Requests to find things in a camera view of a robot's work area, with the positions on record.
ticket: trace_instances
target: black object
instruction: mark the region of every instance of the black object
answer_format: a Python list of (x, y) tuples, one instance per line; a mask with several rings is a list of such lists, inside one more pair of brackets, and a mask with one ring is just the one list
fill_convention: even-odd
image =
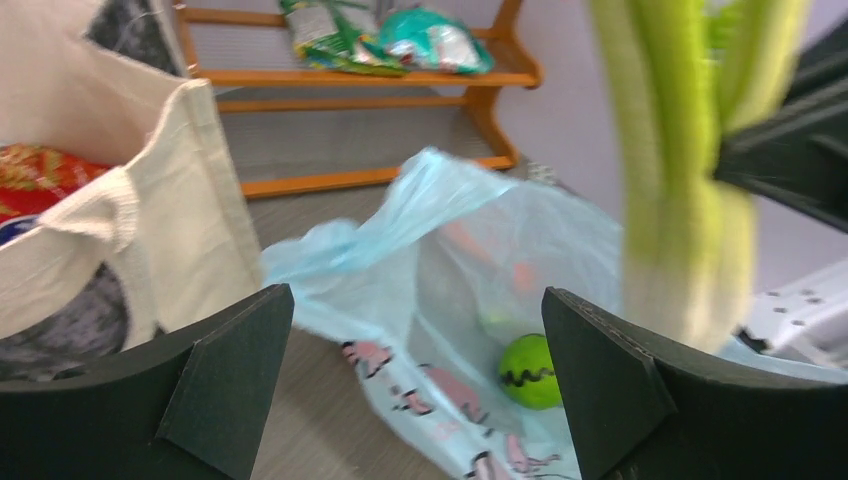
[(704, 354), (565, 290), (542, 316), (583, 480), (848, 478), (848, 385)]
[(0, 383), (0, 479), (248, 480), (293, 308), (269, 287), (71, 378)]
[(715, 178), (848, 233), (848, 17), (801, 56), (783, 108), (726, 139)]

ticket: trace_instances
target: green ball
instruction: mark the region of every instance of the green ball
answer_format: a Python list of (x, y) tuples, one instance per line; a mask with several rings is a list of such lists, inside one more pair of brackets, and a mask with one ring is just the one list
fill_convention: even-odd
[(522, 407), (546, 410), (562, 405), (548, 339), (525, 335), (512, 342), (498, 368), (504, 392)]

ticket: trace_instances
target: tote bag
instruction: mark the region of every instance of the tote bag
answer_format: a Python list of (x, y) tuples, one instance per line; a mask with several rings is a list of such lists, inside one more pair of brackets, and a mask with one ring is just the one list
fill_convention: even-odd
[[(89, 35), (120, 10), (134, 17), (113, 32), (123, 46), (115, 50), (143, 41), (132, 35), (157, 28), (144, 22), (162, 22), (146, 2), (0, 1), (0, 144), (44, 145), (114, 166), (0, 246), (0, 339), (56, 314), (104, 269), (123, 294), (123, 349), (206, 318), (261, 284), (258, 241), (209, 83), (169, 75)], [(144, 47), (135, 50), (143, 56)]]

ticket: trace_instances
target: white wall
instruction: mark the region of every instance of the white wall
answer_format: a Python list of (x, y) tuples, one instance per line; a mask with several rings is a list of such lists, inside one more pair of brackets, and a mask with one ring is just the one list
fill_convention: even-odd
[[(544, 64), (546, 82), (535, 91), (505, 90), (499, 116), (524, 153), (554, 167), (567, 185), (618, 218), (618, 153), (585, 1), (525, 2), (519, 35)], [(808, 40), (844, 12), (846, 0), (815, 0)], [(848, 257), (848, 237), (779, 205), (761, 204), (758, 291)]]

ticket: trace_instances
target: green snack package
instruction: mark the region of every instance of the green snack package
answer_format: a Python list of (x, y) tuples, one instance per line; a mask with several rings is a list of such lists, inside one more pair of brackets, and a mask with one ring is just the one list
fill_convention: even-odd
[(377, 46), (379, 28), (366, 5), (346, 0), (280, 0), (295, 53), (310, 67), (366, 75), (407, 70)]

